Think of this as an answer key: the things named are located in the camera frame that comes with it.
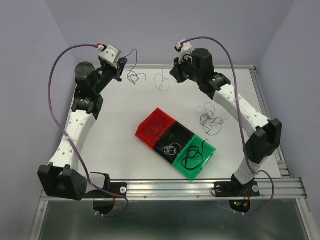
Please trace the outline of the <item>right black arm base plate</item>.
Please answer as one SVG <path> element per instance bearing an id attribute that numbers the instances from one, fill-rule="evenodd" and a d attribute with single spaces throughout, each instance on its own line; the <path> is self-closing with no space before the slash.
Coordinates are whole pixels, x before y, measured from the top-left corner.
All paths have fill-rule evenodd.
<path id="1" fill-rule="evenodd" d="M 256 181 L 245 185 L 235 181 L 218 181 L 214 183 L 211 194 L 217 198 L 259 197 L 260 191 Z"/>

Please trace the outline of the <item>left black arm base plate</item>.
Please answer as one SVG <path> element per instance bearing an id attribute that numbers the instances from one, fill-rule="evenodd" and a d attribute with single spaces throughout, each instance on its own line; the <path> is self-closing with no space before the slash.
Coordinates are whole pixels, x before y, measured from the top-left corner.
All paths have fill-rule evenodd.
<path id="1" fill-rule="evenodd" d="M 126 197 L 127 196 L 128 184 L 126 182 L 111 182 L 108 192 Z M 110 199 L 115 198 L 113 195 L 106 194 L 91 185 L 88 186 L 87 192 L 83 196 L 84 199 Z"/>

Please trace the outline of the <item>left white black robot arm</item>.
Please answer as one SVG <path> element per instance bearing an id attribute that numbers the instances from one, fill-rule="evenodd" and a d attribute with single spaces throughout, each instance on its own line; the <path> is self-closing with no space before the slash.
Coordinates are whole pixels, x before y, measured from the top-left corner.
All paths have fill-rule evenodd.
<path id="1" fill-rule="evenodd" d="M 79 157 L 86 138 L 99 117 L 104 99 L 103 89 L 112 81 L 122 81 L 121 75 L 128 62 L 121 57 L 115 65 L 100 59 L 100 67 L 81 62 L 75 69 L 76 89 L 65 132 L 48 164 L 41 165 L 38 177 L 45 193 L 50 197 L 81 200 L 88 180 L 78 172 Z"/>

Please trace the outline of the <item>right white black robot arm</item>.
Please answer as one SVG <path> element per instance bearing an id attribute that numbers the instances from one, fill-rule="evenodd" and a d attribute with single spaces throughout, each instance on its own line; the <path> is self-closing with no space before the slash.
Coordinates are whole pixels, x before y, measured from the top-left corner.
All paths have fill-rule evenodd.
<path id="1" fill-rule="evenodd" d="M 207 49 L 179 47 L 175 50 L 180 55 L 174 59 L 170 74 L 178 83 L 195 82 L 201 92 L 238 121 L 240 135 L 248 136 L 248 140 L 242 142 L 244 159 L 227 185 L 227 190 L 242 195 L 250 189 L 262 164 L 280 146 L 282 123 L 277 118 L 269 119 L 243 99 L 236 83 L 214 70 L 213 57 Z"/>

